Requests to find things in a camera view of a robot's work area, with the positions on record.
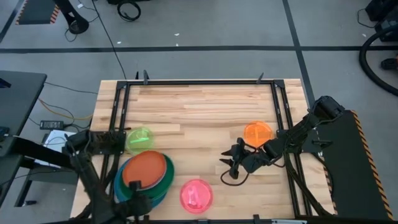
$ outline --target power adapter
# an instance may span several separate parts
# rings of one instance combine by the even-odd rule
[[[41,121],[40,129],[41,130],[63,130],[64,129],[63,121]]]

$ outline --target cable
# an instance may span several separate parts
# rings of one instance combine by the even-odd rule
[[[276,163],[273,163],[272,165],[274,165],[274,166],[276,166],[276,167],[279,167],[279,168],[283,168],[283,167],[285,167],[286,164],[278,165],[278,164],[276,164]]]
[[[99,21],[101,22],[102,26],[104,27],[105,33],[106,33],[106,35],[108,36],[109,41],[111,42],[112,49],[113,49],[113,53],[114,53],[114,55],[116,56],[116,59],[117,59],[118,62],[119,62],[120,68],[122,69],[123,77],[124,77],[125,80],[127,80],[126,73],[124,72],[124,68],[123,68],[123,66],[122,66],[122,63],[120,62],[120,59],[119,59],[119,57],[118,57],[118,54],[116,53],[116,49],[114,48],[112,39],[111,39],[111,37],[109,36],[108,31],[107,31],[106,28],[105,28],[104,22],[103,22],[102,19],[101,19],[100,13],[98,12],[97,7],[95,6],[94,0],[91,0],[91,2],[93,3],[94,9],[95,9],[95,11],[97,12]]]
[[[36,124],[36,125],[38,125],[38,126],[40,126],[36,121],[34,121],[32,118],[27,118],[27,119],[29,119],[31,122],[33,122],[34,124]]]
[[[130,4],[130,5],[134,6],[138,10],[138,15],[136,17],[130,17],[127,13],[123,12],[121,10],[121,7],[124,4]],[[133,22],[133,21],[136,21],[138,18],[140,18],[140,16],[141,16],[141,8],[138,6],[137,3],[135,3],[132,0],[124,0],[124,1],[121,1],[118,4],[118,14],[119,14],[120,18],[122,18],[122,20],[127,21],[127,22]]]
[[[77,124],[73,124],[73,125],[76,126],[76,127],[78,127],[78,128],[81,128],[81,129],[86,129],[86,128],[89,128],[89,127],[90,127],[91,122],[89,122],[89,123],[87,124],[87,126],[85,126],[85,127],[81,127],[81,126],[79,126],[79,125],[77,125]]]
[[[42,101],[41,103],[42,103],[42,104],[45,104],[45,105],[47,105],[47,106],[51,106],[51,107],[58,108],[58,109],[61,109],[61,110],[64,110],[64,111],[68,112],[68,113],[70,114],[70,116],[72,117],[72,118],[71,118],[71,119],[72,119],[72,122],[71,122],[70,124],[68,124],[67,126],[69,126],[69,125],[71,125],[71,124],[73,124],[73,123],[75,122],[75,117],[74,117],[74,115],[72,114],[72,112],[68,111],[67,109],[62,108],[62,107],[60,107],[60,106],[50,105],[50,104],[48,104],[48,103],[46,103],[46,102],[44,102],[44,101]]]
[[[81,1],[80,0],[78,0],[79,1],[79,3],[81,4],[81,5],[83,5],[83,8],[85,8],[85,9],[89,9],[89,10],[92,10],[92,11],[95,11],[93,8],[90,8],[90,7],[86,7],[83,3],[81,3]],[[95,17],[94,19],[92,19],[92,20],[90,20],[90,21],[87,21],[88,23],[91,23],[91,22],[94,22],[96,19],[98,18],[98,16],[97,17]],[[72,39],[72,40],[70,40],[70,39],[68,39],[68,37],[67,37],[67,33],[68,33],[68,31],[69,31],[69,29],[67,29],[66,31],[65,31],[65,34],[64,34],[64,36],[65,36],[65,38],[66,38],[66,40],[69,42],[69,43],[71,43],[71,42],[73,42],[73,41],[75,41],[76,40],[76,38],[77,38],[77,35],[78,34],[75,34],[75,37]]]
[[[86,7],[83,3],[81,3],[81,1],[80,0],[78,0],[78,2],[83,6],[83,8],[85,8],[85,9],[88,9],[88,10],[91,10],[91,11],[95,11],[95,9],[93,9],[93,8],[90,8],[90,7]],[[93,20],[91,20],[91,21],[88,21],[88,22],[94,22],[96,19],[98,18],[98,16],[97,17],[95,17]]]
[[[240,182],[240,183],[238,183],[238,184],[230,184],[230,183],[225,182],[225,180],[223,180],[224,175],[227,174],[228,172],[229,172],[229,170],[223,172],[223,174],[222,174],[221,177],[220,177],[220,180],[222,181],[222,183],[224,183],[224,184],[226,184],[226,185],[228,185],[228,186],[232,186],[232,187],[237,187],[237,186],[240,186],[240,185],[244,184],[244,183],[247,181],[248,177],[249,177],[249,173],[248,173],[248,174],[246,174],[246,176],[245,176],[245,178],[242,180],[242,182]]]
[[[78,127],[76,127],[76,125],[75,125],[75,124],[71,124],[71,125],[67,126],[66,128],[68,128],[68,127],[74,127],[74,128],[76,128],[76,131],[77,131],[77,133],[79,133],[79,132],[80,132],[79,128],[78,128]]]
[[[48,85],[60,87],[60,88],[65,88],[65,89],[67,89],[67,90],[75,91],[75,92],[78,92],[78,93],[91,93],[91,94],[98,95],[98,93],[92,92],[92,91],[74,90],[74,89],[69,88],[69,87],[65,87],[65,86],[61,86],[61,85],[57,85],[57,84],[53,84],[53,83],[49,83],[49,82],[44,82],[44,83],[45,83],[45,84],[48,84]]]
[[[50,139],[50,140],[48,141],[48,143],[45,143],[45,145],[46,145],[46,146],[48,146],[48,145],[50,145],[50,146],[51,146],[50,142],[52,142],[54,139],[58,139],[58,138],[60,138],[60,139],[64,140],[64,142],[63,142],[63,143],[65,143],[65,142],[67,141],[67,140],[66,140],[66,139],[64,139],[63,137],[60,137],[60,136],[58,136],[58,137],[54,137],[54,138]]]
[[[368,64],[368,61],[366,60],[366,52],[368,51],[368,48],[370,45],[379,37],[392,32],[392,31],[397,31],[398,30],[398,24],[394,26],[390,26],[386,29],[383,29],[380,32],[377,32],[370,36],[370,38],[365,41],[365,43],[362,45],[361,50],[359,51],[359,64],[361,65],[361,68],[363,69],[363,72],[379,87],[381,87],[383,90],[386,90],[387,92],[398,96],[398,89],[393,87],[392,85],[386,83],[385,81],[381,80],[371,69],[371,67]]]
[[[20,175],[18,177],[11,178],[11,179],[1,183],[0,187],[2,187],[4,184],[6,184],[6,183],[8,183],[10,181],[13,181],[13,180],[21,178],[21,177],[27,177],[27,176],[34,175],[34,174],[51,174],[51,173],[54,173],[54,172],[73,172],[73,171],[69,171],[69,170],[54,170],[54,171],[48,171],[48,172],[36,172],[36,173],[33,173],[33,174]]]
[[[67,37],[68,31],[69,31],[69,29],[67,29],[67,30],[65,31],[64,36],[65,36],[65,39],[66,39],[69,43],[72,43],[73,41],[76,40],[77,34],[75,34],[75,37],[74,37],[72,40],[70,40],[70,39],[68,39],[68,37]]]
[[[49,104],[46,103],[46,102],[44,102],[43,100],[39,99],[39,101],[40,101],[41,104],[44,106],[44,108],[47,109],[49,112],[51,112],[51,113],[53,113],[53,114],[56,114],[56,115],[59,115],[59,116],[63,116],[64,118],[69,118],[69,119],[73,119],[73,120],[86,120],[86,119],[91,119],[91,118],[93,117],[93,115],[85,116],[85,117],[83,117],[83,118],[74,118],[73,115],[72,115],[72,116],[67,116],[67,115],[64,115],[64,114],[61,114],[61,113],[58,113],[58,112],[55,112],[55,111],[51,110],[51,109],[48,108],[48,106],[47,106],[47,105],[49,105]],[[65,110],[65,111],[67,111],[65,108],[61,108],[61,107],[59,107],[59,106],[53,106],[53,107],[57,107],[57,108],[60,108],[60,109],[63,109],[63,110]]]
[[[380,22],[378,22],[378,23],[377,23],[376,25],[374,25],[374,26],[368,26],[368,25],[363,24],[362,22],[360,22],[360,21],[359,21],[359,13],[360,13],[361,11],[363,11],[363,10],[365,10],[365,9],[360,9],[360,10],[358,10],[358,11],[356,12],[356,21],[358,22],[358,24],[360,24],[360,25],[362,25],[362,26],[365,26],[365,27],[367,27],[367,28],[375,28],[377,25],[380,24]]]
[[[329,176],[329,180],[330,180],[330,196],[333,198],[333,194],[334,194],[334,189],[335,189],[335,185],[334,185],[334,181],[333,181],[333,176],[331,175],[331,172],[328,168],[328,166],[326,165],[326,162],[324,160],[321,159],[321,157],[317,154],[317,153],[311,153],[326,169],[326,171],[328,172],[328,176]]]

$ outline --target stacked plates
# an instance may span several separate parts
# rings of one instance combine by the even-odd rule
[[[120,202],[131,198],[131,181],[140,180],[140,194],[147,195],[156,207],[166,196],[174,178],[173,162],[164,154],[145,151],[127,160],[116,174],[114,193]]]

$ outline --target orange bowl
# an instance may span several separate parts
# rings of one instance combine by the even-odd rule
[[[244,128],[244,142],[255,148],[262,146],[266,141],[273,138],[274,133],[265,122],[252,121]]]

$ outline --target black clamp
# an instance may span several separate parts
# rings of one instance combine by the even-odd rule
[[[136,73],[136,80],[139,79],[139,72]],[[144,70],[144,85],[148,85],[148,80],[150,80],[147,70]]]
[[[198,224],[209,224],[209,220],[198,220]]]
[[[261,73],[260,77],[257,79],[257,81],[256,81],[256,84],[257,84],[257,85],[260,85],[260,84],[261,84],[261,80],[262,80],[262,77],[263,77],[263,76],[264,76],[264,72]]]
[[[261,224],[260,216],[258,214],[253,215],[254,224]]]

